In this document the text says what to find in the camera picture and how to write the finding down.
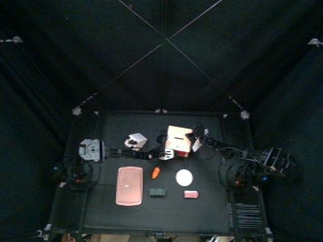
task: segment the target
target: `black tabletop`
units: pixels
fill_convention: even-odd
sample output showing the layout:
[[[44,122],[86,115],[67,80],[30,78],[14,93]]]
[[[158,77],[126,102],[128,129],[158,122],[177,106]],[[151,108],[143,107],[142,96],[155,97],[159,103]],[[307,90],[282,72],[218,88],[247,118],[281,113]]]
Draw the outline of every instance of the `black tabletop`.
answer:
[[[161,130],[167,130],[169,125],[190,129],[201,122],[218,140],[223,141],[226,135],[230,137],[226,142],[234,141],[249,146],[250,137],[242,135],[249,130],[237,131],[246,128],[246,125],[239,127],[237,121],[233,123],[231,117],[227,120],[233,131],[223,125],[223,117],[215,115],[108,113],[102,115],[99,138],[104,140],[107,147],[127,148],[126,136],[140,132],[150,140],[150,150],[159,145],[157,137]],[[229,234],[227,192],[219,183],[222,164],[222,157],[206,147],[197,153],[191,152],[187,158],[177,157],[153,163],[134,159],[107,159],[103,164],[98,164],[102,176],[88,194],[83,230],[92,233]],[[150,174],[157,165],[162,172],[158,179],[153,180]],[[138,206],[126,207],[115,202],[118,170],[123,166],[139,166],[144,169],[143,202]],[[175,180],[181,169],[189,169],[194,174],[194,182],[187,187],[181,186]],[[151,188],[166,189],[167,196],[153,198]],[[198,191],[198,199],[185,199],[186,190]]]

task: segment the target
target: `gray object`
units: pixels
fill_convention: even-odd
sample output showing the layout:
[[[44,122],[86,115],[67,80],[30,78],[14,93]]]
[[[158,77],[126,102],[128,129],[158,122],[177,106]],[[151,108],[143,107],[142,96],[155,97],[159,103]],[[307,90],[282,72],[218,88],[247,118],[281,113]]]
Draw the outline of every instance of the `gray object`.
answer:
[[[80,142],[79,154],[86,161],[104,161],[104,141],[86,139]]]

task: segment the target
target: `black fabric wall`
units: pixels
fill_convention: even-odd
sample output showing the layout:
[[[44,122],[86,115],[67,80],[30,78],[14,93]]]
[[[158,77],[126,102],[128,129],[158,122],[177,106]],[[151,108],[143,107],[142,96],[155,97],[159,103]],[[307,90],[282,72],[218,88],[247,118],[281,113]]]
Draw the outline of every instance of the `black fabric wall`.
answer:
[[[171,37],[217,1],[126,3]],[[111,110],[238,112],[233,95],[257,148],[282,147],[305,169],[267,188],[270,225],[322,240],[323,48],[307,46],[322,37],[322,6],[223,0],[173,39],[213,82],[169,44],[114,80],[166,41],[119,1],[0,2],[0,39],[24,41],[0,43],[0,241],[48,221],[71,110],[99,90],[86,106]]]
[[[254,112],[258,148],[282,147],[297,160],[266,190],[271,228],[286,240],[323,238],[323,48],[314,47]]]
[[[12,35],[0,27],[2,35]],[[71,110],[24,50],[0,45],[0,241],[30,241],[50,218]]]

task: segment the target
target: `pink box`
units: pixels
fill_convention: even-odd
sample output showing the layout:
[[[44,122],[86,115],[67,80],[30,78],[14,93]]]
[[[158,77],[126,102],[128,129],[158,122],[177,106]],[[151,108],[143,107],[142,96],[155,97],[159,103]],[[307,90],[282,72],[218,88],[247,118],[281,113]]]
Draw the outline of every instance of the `pink box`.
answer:
[[[186,199],[197,199],[198,198],[198,191],[185,191],[185,198]]]

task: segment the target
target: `black curtain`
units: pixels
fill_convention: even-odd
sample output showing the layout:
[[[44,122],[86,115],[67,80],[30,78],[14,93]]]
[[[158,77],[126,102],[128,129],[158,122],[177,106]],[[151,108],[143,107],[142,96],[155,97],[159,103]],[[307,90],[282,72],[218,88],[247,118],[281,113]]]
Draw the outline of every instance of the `black curtain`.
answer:
[[[16,36],[0,27],[0,35]],[[0,241],[30,241],[48,222],[71,118],[64,101],[26,54],[0,43]]]
[[[322,66],[323,48],[314,46],[254,112],[257,147],[282,147],[297,160],[289,177],[266,190],[270,225],[285,241],[323,237]]]

